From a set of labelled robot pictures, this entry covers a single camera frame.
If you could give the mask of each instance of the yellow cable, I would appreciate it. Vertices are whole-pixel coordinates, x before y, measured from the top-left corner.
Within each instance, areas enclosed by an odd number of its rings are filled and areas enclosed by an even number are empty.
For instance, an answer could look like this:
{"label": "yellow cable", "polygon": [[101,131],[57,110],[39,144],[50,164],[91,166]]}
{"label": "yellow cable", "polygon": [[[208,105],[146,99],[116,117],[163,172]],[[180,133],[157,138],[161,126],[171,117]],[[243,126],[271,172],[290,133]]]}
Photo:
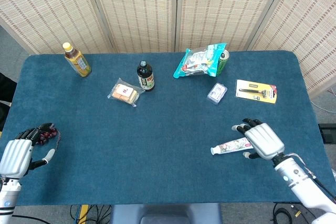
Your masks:
{"label": "yellow cable", "polygon": [[85,214],[88,212],[88,209],[89,209],[89,205],[82,205],[80,209],[80,214],[79,214],[80,223],[83,223],[83,224],[86,223],[87,215]]}

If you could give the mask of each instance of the small white box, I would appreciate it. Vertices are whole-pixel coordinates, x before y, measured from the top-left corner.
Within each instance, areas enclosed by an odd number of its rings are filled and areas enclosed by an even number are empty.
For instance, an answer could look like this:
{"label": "small white box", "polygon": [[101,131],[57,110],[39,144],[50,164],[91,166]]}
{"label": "small white box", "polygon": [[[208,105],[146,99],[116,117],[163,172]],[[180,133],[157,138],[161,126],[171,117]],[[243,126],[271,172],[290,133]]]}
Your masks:
{"label": "small white box", "polygon": [[227,88],[220,83],[216,83],[208,94],[208,99],[218,104],[227,91]]}

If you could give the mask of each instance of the dark glass bottle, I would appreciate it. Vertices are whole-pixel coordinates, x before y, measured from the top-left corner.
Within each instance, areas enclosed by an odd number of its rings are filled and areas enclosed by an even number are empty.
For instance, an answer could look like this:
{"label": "dark glass bottle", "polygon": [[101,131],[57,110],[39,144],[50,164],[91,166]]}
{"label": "dark glass bottle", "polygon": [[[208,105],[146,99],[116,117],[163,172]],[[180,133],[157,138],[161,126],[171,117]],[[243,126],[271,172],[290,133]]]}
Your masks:
{"label": "dark glass bottle", "polygon": [[140,61],[140,64],[136,70],[139,77],[140,86],[145,91],[152,91],[154,89],[154,75],[152,66],[145,60]]}

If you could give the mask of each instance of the plastic bag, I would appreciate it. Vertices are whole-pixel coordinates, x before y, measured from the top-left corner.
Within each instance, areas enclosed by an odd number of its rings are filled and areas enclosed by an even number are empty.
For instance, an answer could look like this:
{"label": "plastic bag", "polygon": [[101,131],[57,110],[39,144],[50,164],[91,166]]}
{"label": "plastic bag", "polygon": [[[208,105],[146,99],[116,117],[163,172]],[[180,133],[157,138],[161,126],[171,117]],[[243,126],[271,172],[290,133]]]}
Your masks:
{"label": "plastic bag", "polygon": [[226,43],[219,43],[193,50],[187,48],[184,57],[174,72],[174,78],[195,74],[216,76],[218,61],[225,46]]}
{"label": "plastic bag", "polygon": [[136,107],[136,102],[143,92],[145,91],[142,88],[130,85],[119,78],[107,98],[120,100]]}

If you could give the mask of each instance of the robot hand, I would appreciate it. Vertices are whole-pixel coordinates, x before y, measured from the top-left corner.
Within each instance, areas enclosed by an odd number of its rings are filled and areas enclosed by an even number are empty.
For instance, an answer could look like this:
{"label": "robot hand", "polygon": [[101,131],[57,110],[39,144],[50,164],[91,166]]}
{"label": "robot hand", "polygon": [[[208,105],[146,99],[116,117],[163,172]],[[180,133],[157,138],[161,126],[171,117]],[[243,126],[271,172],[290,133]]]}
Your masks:
{"label": "robot hand", "polygon": [[[297,154],[285,155],[283,153],[285,145],[266,123],[262,123],[257,119],[244,119],[243,122],[249,124],[249,126],[246,124],[234,125],[232,129],[245,135],[256,150],[256,153],[250,154],[249,152],[244,152],[243,155],[251,159],[262,157],[266,160],[272,160],[275,171],[280,174],[290,189],[306,207],[319,208],[326,212],[313,221],[312,224],[336,223],[336,204],[314,183],[315,181],[325,189],[313,172],[306,167],[303,160]],[[291,156],[300,158],[304,164],[304,168],[314,181]]]}
{"label": "robot hand", "polygon": [[45,144],[49,138],[59,133],[52,123],[45,123],[37,128],[19,133],[14,140],[8,141],[0,161],[0,224],[8,223],[16,206],[17,196],[21,190],[19,180],[29,170],[46,165],[57,149],[49,150],[39,161],[32,162],[32,153],[36,144]]}

